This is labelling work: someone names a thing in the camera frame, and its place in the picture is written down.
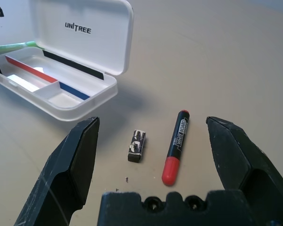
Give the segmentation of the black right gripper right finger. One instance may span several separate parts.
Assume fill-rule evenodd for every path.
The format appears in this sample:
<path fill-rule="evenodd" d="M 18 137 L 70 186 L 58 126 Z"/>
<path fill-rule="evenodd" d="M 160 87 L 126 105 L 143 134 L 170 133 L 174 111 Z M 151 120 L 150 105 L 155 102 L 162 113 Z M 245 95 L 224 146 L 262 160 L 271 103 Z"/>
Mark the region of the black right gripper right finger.
<path fill-rule="evenodd" d="M 230 121 L 206 119 L 214 163 L 224 189 L 241 190 L 260 226 L 283 226 L 283 177 L 247 136 Z"/>

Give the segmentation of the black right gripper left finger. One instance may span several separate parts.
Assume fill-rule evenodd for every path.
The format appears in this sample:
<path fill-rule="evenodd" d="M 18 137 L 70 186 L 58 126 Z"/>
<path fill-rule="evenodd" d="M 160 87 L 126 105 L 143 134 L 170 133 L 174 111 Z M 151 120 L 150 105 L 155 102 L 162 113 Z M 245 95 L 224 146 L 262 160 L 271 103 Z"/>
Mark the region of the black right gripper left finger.
<path fill-rule="evenodd" d="M 99 117 L 77 123 L 48 157 L 16 226 L 67 226 L 86 204 L 95 165 Z"/>

